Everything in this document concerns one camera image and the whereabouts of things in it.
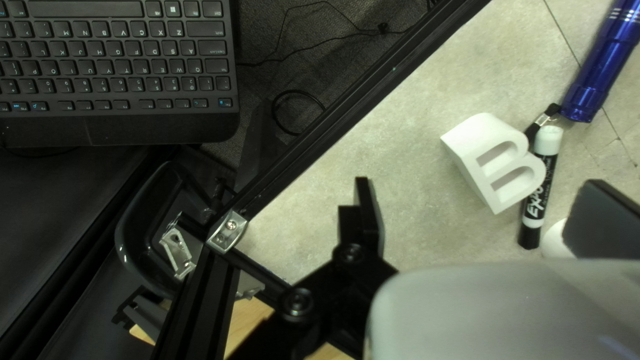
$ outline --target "keyboard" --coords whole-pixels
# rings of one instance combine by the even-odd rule
[[[0,1],[5,146],[222,141],[237,128],[222,1]]]

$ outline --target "blue flashlight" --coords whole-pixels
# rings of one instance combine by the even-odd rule
[[[591,122],[629,55],[640,41],[640,0],[617,0],[591,53],[564,97],[560,114]]]

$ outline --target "wire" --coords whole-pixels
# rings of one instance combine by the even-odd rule
[[[340,15],[342,15],[343,18],[347,19],[347,21],[349,21],[349,23],[351,25],[353,25],[353,27],[355,29],[357,29],[358,31],[375,31],[376,33],[362,33],[361,32],[361,33],[353,33],[353,34],[346,35],[346,36],[343,36],[343,37],[330,38],[330,39],[324,40],[322,42],[319,42],[316,45],[312,45],[310,47],[304,47],[302,49],[294,50],[291,53],[289,53],[286,56],[284,56],[283,58],[280,58],[280,59],[269,59],[270,56],[272,56],[272,55],[274,55],[275,53],[278,52],[278,48],[280,47],[280,40],[282,39],[282,33],[284,32],[284,24],[286,23],[287,16],[288,16],[289,12],[291,10],[293,10],[293,9],[304,8],[304,7],[312,6],[312,5],[316,5],[316,4],[327,4],[327,5],[331,6],[336,12],[338,12]],[[316,47],[318,47],[320,45],[323,45],[323,44],[325,44],[327,42],[331,42],[331,41],[334,41],[334,40],[344,40],[346,38],[351,38],[351,37],[355,37],[355,36],[376,37],[376,36],[386,35],[386,34],[404,34],[407,31],[409,31],[413,27],[413,25],[409,26],[408,28],[406,28],[406,29],[404,29],[402,31],[387,31],[387,27],[388,27],[388,24],[386,22],[383,22],[381,24],[378,24],[378,28],[377,29],[361,29],[353,21],[351,21],[351,19],[349,19],[347,17],[347,15],[342,13],[340,10],[338,10],[334,5],[332,5],[328,1],[316,1],[316,2],[310,3],[310,4],[293,6],[291,8],[288,8],[287,11],[285,12],[284,18],[282,19],[282,24],[280,25],[280,33],[278,34],[278,40],[276,41],[276,47],[273,49],[273,51],[270,54],[268,54],[267,56],[265,56],[261,61],[258,61],[257,63],[236,63],[236,66],[258,67],[258,66],[261,66],[261,65],[263,65],[265,63],[269,63],[269,62],[283,62],[283,61],[285,61],[286,59],[288,59],[290,56],[292,56],[294,54],[297,54],[297,53],[299,53],[301,51],[311,50],[313,48],[316,48]]]
[[[304,95],[306,97],[308,97],[309,99],[312,99],[313,101],[316,102],[316,104],[318,104],[318,106],[320,106],[320,108],[322,109],[322,111],[325,111],[326,108],[324,107],[324,105],[322,104],[322,102],[320,100],[318,100],[317,97],[311,95],[310,93],[303,91],[303,90],[297,90],[297,89],[292,89],[292,90],[285,90],[281,93],[279,93],[278,95],[276,95],[276,97],[273,99],[273,101],[271,101],[271,117],[273,118],[273,121],[276,122],[276,125],[285,133],[289,134],[289,135],[293,135],[293,136],[298,136],[302,133],[297,133],[295,131],[291,131],[289,129],[287,129],[286,127],[284,127],[284,125],[282,125],[282,123],[278,120],[278,117],[276,116],[276,111],[278,110],[277,108],[277,103],[278,100],[280,100],[283,96],[285,95],[289,95],[289,94],[300,94],[300,95]]]

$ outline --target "silver corner bracket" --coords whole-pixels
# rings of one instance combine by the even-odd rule
[[[207,245],[221,254],[234,247],[242,237],[248,221],[239,213],[231,210],[211,228]]]
[[[196,265],[191,260],[191,253],[187,243],[182,237],[182,233],[174,228],[170,227],[162,238],[160,244],[164,247],[169,261],[175,270],[175,277],[178,280],[183,280],[188,273],[192,272]]]

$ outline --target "white marker cap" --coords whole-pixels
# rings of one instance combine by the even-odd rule
[[[561,127],[546,125],[538,130],[533,151],[539,155],[556,155],[560,151],[560,141],[564,130]]]

